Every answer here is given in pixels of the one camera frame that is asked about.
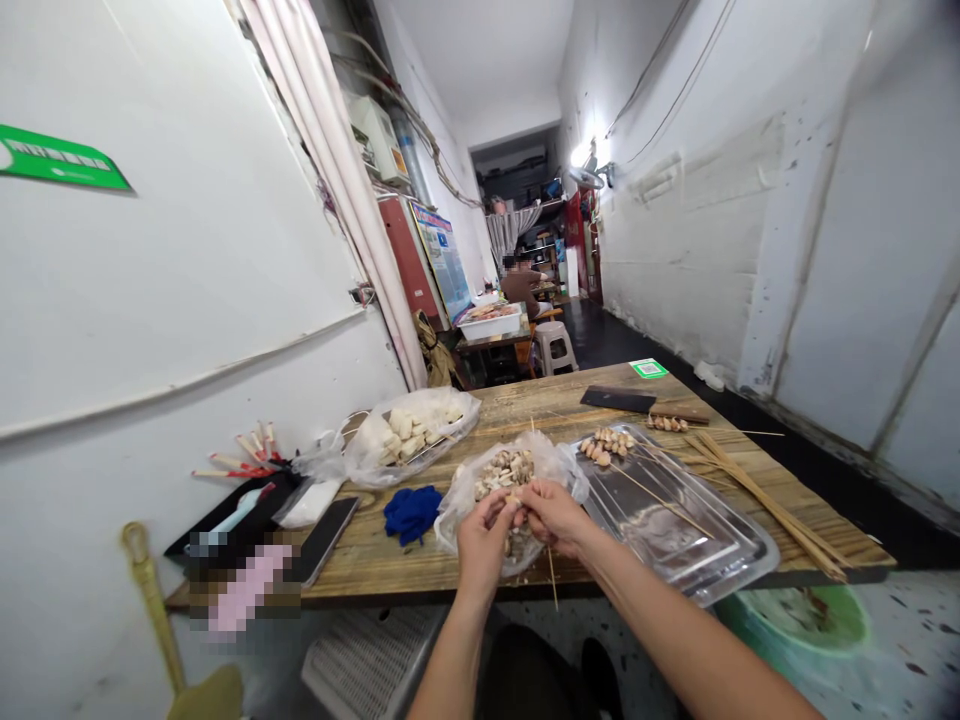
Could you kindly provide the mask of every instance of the hand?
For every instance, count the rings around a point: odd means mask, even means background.
[[[460,556],[460,582],[457,595],[489,607],[500,584],[503,546],[510,528],[520,525],[520,503],[508,498],[510,490],[490,493],[460,523],[457,553]]]
[[[520,490],[530,529],[561,555],[580,559],[583,542],[596,524],[559,483],[534,479]]]

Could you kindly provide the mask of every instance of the green bucket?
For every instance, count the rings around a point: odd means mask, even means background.
[[[870,640],[869,616],[844,586],[744,590],[714,605],[717,617],[792,683],[832,684],[843,663]]]

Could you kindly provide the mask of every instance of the black tray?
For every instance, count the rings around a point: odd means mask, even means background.
[[[269,543],[269,535],[279,525],[271,518],[280,510],[287,498],[299,487],[304,478],[289,468],[278,470],[273,475],[251,478],[237,487],[219,505],[208,512],[202,520],[187,530],[168,547],[163,555],[184,568],[184,574],[192,581],[204,580],[213,570],[235,570],[245,564],[258,545]],[[199,545],[199,533],[209,532],[237,509],[244,494],[274,483],[274,488],[256,507],[227,533],[227,541],[204,548],[204,557],[189,555],[188,545]]]

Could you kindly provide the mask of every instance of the table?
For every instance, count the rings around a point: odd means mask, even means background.
[[[733,427],[673,375],[644,380],[627,364],[478,390],[474,395],[483,401],[483,405],[477,427],[432,467],[387,490],[362,490],[352,483],[344,485],[340,496],[359,496],[360,508],[317,582],[303,592],[303,604],[327,608],[452,600],[457,586],[457,559],[437,549],[433,532],[424,537],[422,546],[415,544],[401,548],[396,538],[388,538],[384,533],[384,506],[400,487],[434,485],[441,493],[446,493],[453,472],[462,460],[483,452],[494,443],[513,439],[530,427],[531,418],[537,429],[555,442],[574,440],[599,425],[640,420],[633,413],[580,405],[580,398],[588,385],[649,390],[660,398],[660,402],[682,402],[688,407],[703,408],[711,414],[711,427]],[[716,439],[724,450],[764,490],[846,555],[852,564],[847,568],[851,583],[881,582],[895,567],[896,562],[883,548],[804,487],[748,436],[731,433],[729,439],[720,440],[720,437],[724,436],[718,435]],[[658,440],[667,447],[686,448],[681,437],[658,437]],[[715,477],[729,481],[723,475]],[[778,569],[761,578],[753,587],[831,584],[752,496],[734,487],[718,486],[716,489],[734,508],[763,526],[780,547]],[[576,561],[554,555],[554,568],[557,593],[561,598],[600,595],[597,585]],[[504,581],[497,593],[500,601],[552,597],[545,554],[541,554],[522,575]],[[182,609],[186,603],[185,586],[168,600],[168,606],[174,609]]]
[[[539,298],[542,295],[549,299],[556,295],[558,291],[559,289],[556,285],[551,282],[545,282],[542,285],[537,285],[537,287],[533,288],[533,295],[536,298]]]
[[[516,382],[523,373],[521,366],[529,358],[532,336],[527,313],[521,311],[519,330],[501,335],[491,335],[478,340],[461,338],[454,348],[454,352],[463,360],[464,370],[469,382],[474,387],[483,387],[490,383]],[[508,345],[515,346],[517,351],[490,352],[494,348]],[[476,357],[477,363],[469,362],[468,355]]]

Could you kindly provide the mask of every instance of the light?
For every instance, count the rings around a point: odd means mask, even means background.
[[[570,165],[572,167],[583,167],[590,159],[590,143],[581,143],[572,153],[570,153]]]

